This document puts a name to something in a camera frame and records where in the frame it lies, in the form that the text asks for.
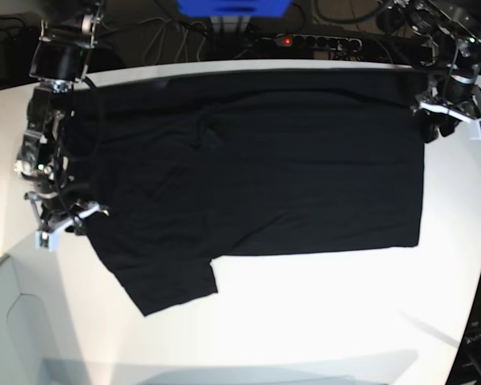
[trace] white table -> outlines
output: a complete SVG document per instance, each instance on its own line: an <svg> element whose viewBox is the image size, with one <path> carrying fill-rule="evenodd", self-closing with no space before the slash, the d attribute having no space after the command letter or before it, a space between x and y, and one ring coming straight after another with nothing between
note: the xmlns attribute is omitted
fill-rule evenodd
<svg viewBox="0 0 481 385"><path fill-rule="evenodd" d="M202 72L340 67L393 68L265 60L91 78L103 86ZM445 383L481 272L481 142L469 141L464 126L426 146L418 247L223 257L212 263L219 294L143 318L87 239L64 236L56 255L33 248L34 218L22 200L28 185L10 170L32 88L0 91L0 255L10 251L21 291L42 300L58 347L46 358L69 367L76 383L225 385L339 376Z"/></svg>

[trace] blue box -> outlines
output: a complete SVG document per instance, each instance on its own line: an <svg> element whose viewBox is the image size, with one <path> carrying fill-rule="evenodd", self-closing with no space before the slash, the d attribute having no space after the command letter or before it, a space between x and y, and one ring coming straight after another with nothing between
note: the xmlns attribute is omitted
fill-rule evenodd
<svg viewBox="0 0 481 385"><path fill-rule="evenodd" d="M180 12L191 18L258 16L280 18L292 0L178 0Z"/></svg>

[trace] blue container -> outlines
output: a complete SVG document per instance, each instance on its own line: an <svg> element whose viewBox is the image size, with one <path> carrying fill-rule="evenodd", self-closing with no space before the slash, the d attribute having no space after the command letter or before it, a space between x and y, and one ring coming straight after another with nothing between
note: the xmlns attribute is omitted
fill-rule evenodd
<svg viewBox="0 0 481 385"><path fill-rule="evenodd" d="M180 12L191 18L259 16L280 18L292 0L178 0Z"/></svg>

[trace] black t-shirt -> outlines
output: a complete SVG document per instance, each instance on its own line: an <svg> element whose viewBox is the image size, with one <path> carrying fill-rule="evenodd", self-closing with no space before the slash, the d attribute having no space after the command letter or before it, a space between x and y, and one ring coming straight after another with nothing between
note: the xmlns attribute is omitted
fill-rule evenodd
<svg viewBox="0 0 481 385"><path fill-rule="evenodd" d="M110 207L87 220L91 244L145 315L215 293L222 255L416 246L424 145L409 106L424 85L273 71L104 88L105 139L75 169ZM75 99L68 144L85 152L94 102Z"/></svg>

